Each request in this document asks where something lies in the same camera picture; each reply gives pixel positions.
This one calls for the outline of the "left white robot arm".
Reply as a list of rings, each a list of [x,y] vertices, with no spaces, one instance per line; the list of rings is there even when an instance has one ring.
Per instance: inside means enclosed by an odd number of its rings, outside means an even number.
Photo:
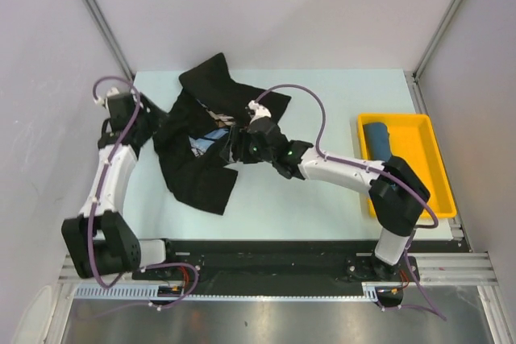
[[[177,273],[178,260],[163,239],[139,239],[123,218],[132,172],[141,148],[164,117],[144,95],[108,91],[102,100],[109,117],[98,140],[98,168],[79,214],[61,226],[69,256],[82,279],[118,275],[144,267],[166,280]]]

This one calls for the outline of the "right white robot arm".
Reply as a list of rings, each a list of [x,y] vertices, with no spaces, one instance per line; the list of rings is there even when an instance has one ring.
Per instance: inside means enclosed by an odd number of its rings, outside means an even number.
[[[286,179],[321,181],[366,196],[381,225],[372,272],[380,280],[391,280],[400,272],[402,255],[431,196],[403,158],[376,161],[328,155],[310,142],[287,139],[269,117],[230,129],[222,155],[232,163],[270,164]]]

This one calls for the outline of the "black printed t-shirt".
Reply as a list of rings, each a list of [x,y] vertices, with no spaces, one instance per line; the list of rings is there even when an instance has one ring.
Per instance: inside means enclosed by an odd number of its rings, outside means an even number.
[[[234,81],[221,52],[178,80],[181,92],[152,130],[160,170],[179,202],[222,215],[238,173],[221,152],[230,131],[249,124],[248,103],[264,90]]]

